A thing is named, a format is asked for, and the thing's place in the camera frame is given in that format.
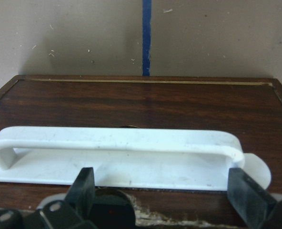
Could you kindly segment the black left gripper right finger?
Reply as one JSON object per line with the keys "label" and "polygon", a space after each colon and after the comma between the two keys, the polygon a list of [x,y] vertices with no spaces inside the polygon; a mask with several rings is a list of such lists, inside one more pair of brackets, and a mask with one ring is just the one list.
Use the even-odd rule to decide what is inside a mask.
{"label": "black left gripper right finger", "polygon": [[241,168],[228,174],[227,198],[250,229],[282,229],[282,194],[270,194]]}

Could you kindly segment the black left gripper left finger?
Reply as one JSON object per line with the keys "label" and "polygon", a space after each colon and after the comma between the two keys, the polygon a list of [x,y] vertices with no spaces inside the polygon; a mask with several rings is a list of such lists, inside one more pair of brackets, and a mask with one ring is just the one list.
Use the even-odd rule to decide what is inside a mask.
{"label": "black left gripper left finger", "polygon": [[54,200],[22,216],[16,209],[0,210],[0,229],[95,229],[88,219],[95,197],[92,167],[82,168],[63,200]]}

